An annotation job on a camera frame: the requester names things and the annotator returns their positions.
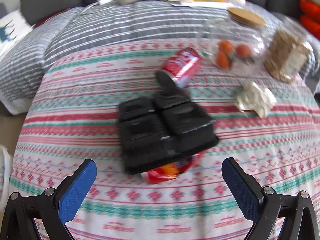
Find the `white trash bin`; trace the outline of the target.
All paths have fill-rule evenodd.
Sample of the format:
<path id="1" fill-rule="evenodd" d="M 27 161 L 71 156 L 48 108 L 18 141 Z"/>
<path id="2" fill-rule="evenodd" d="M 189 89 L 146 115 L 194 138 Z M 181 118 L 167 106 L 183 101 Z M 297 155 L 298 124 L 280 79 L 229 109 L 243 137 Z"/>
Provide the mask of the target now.
<path id="1" fill-rule="evenodd" d="M 1 212 L 5 210 L 8 198 L 9 198 L 9 181 L 10 172 L 12 167 L 12 156 L 8 153 L 8 150 L 3 145 L 0 146 L 0 172 L 1 172 Z"/>

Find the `red snack wrapper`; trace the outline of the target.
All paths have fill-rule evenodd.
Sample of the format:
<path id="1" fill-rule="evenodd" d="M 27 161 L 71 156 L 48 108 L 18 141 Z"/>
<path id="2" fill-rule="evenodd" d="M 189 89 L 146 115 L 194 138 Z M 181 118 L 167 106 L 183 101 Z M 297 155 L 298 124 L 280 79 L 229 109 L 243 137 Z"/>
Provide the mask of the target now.
<path id="1" fill-rule="evenodd" d="M 166 164 L 147 172 L 143 172 L 141 173 L 142 179 L 148 184 L 160 184 L 166 181 L 177 179 L 190 168 L 196 166 L 204 154 L 205 151 L 202 151 L 174 163 Z"/>

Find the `crumpled white paper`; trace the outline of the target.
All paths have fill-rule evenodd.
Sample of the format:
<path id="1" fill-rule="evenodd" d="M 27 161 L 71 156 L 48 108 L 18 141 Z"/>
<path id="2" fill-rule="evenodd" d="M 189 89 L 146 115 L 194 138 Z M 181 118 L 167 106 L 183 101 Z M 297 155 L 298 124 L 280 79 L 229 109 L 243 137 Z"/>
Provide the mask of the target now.
<path id="1" fill-rule="evenodd" d="M 244 83 L 235 102 L 239 111 L 254 111 L 260 118 L 266 118 L 276 104 L 274 94 L 268 88 L 259 87 L 255 82 Z"/>

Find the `black plastic food tray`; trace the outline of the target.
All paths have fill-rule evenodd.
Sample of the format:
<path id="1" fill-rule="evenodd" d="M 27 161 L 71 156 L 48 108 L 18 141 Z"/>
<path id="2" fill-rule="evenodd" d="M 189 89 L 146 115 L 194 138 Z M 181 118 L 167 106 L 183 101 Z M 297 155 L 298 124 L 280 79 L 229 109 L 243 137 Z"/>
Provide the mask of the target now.
<path id="1" fill-rule="evenodd" d="M 181 89 L 120 103 L 118 134 L 128 174 L 174 163 L 219 143 L 212 117 Z"/>

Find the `orange tangerine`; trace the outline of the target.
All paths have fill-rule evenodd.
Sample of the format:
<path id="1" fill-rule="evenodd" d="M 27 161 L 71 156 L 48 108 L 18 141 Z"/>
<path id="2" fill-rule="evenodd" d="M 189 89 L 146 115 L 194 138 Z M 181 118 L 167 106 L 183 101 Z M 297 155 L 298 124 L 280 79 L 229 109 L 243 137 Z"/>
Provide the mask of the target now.
<path id="1" fill-rule="evenodd" d="M 246 44 L 238 45 L 235 49 L 235 52 L 239 57 L 242 57 L 242 58 L 251 57 L 252 55 L 251 48 Z"/>
<path id="2" fill-rule="evenodd" d="M 218 43 L 219 51 L 223 51 L 224 53 L 230 53 L 233 51 L 233 45 L 230 41 L 221 40 Z"/>
<path id="3" fill-rule="evenodd" d="M 223 69 L 231 68 L 233 63 L 231 54 L 225 51 L 218 51 L 216 55 L 215 63 L 218 67 Z"/>

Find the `red soda can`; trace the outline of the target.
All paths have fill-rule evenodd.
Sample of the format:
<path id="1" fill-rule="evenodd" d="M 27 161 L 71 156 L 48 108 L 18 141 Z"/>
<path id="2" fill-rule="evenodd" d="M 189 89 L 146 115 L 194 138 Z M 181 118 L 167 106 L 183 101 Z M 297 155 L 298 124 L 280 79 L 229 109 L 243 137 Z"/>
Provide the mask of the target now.
<path id="1" fill-rule="evenodd" d="M 164 61 L 155 74 L 159 85 L 167 90 L 184 88 L 200 70 L 202 57 L 191 47 L 179 50 Z"/>

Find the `grey striped sofa blanket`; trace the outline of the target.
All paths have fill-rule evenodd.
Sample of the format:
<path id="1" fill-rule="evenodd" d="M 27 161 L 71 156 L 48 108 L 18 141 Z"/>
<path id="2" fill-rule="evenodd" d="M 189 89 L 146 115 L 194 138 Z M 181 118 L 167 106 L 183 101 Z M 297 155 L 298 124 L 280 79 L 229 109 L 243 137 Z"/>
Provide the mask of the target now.
<path id="1" fill-rule="evenodd" d="M 162 1 L 67 10 L 33 29 L 1 59 L 1 104 L 13 115 L 27 112 L 44 74 L 71 53 L 131 41 L 196 38 L 206 21 L 227 17 L 223 9 Z"/>

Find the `white deer pillow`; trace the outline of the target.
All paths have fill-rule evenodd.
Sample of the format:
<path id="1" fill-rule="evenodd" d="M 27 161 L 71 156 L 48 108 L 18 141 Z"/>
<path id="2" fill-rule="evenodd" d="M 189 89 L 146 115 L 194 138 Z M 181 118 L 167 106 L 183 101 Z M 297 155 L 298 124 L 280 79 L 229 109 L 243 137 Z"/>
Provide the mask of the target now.
<path id="1" fill-rule="evenodd" d="M 7 53 L 18 41 L 33 30 L 20 10 L 1 18 L 1 55 Z"/>

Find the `cork jar lid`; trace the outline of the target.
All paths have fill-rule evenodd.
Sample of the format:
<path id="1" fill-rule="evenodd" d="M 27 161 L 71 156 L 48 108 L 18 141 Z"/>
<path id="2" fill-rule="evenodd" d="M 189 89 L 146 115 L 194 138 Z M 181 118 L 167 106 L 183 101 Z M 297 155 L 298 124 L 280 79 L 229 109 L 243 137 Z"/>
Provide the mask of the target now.
<path id="1" fill-rule="evenodd" d="M 227 9 L 229 15 L 240 23 L 257 27 L 265 26 L 265 20 L 259 15 L 242 8 L 230 7 Z"/>

